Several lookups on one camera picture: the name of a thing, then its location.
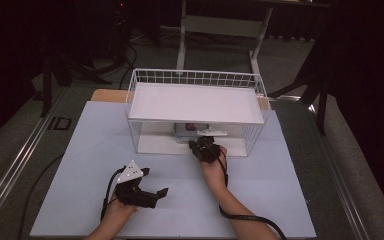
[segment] hand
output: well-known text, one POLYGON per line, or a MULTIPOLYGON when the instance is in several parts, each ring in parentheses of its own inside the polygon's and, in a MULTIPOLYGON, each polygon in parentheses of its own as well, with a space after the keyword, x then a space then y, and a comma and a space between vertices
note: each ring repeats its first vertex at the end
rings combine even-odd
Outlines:
POLYGON ((86 239, 110 240, 114 238, 117 233, 121 231, 130 216, 137 211, 137 206, 124 205, 116 198, 113 194, 105 211, 104 218, 99 226, 86 239))
MULTIPOLYGON (((227 170, 226 154, 227 149, 223 146, 220 146, 219 159, 223 164, 224 169, 227 170)), ((202 172, 204 173, 205 183, 214 195, 217 196, 220 191, 227 189, 224 172, 218 160, 212 163, 201 161, 201 168, 202 172)))

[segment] person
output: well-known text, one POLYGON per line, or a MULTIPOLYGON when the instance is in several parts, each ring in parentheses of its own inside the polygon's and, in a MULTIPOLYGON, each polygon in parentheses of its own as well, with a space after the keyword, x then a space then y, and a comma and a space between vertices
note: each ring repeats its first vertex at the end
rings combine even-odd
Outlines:
MULTIPOLYGON (((220 146, 222 154, 220 161, 226 169, 227 149, 220 146)), ((214 161, 207 163, 201 161, 201 169, 204 175, 205 183, 213 194, 220 207, 227 214, 235 215, 251 215, 255 216, 248 208, 246 208, 225 185, 225 176, 221 164, 214 161)), ((106 240, 114 238, 121 231, 124 224, 129 220, 130 216, 137 211, 136 206, 124 205, 120 201, 112 201, 98 227, 85 239, 86 240, 106 240)), ((278 239, 272 229, 263 222, 246 221, 229 219, 229 223, 238 239, 258 239, 272 240, 278 239)))

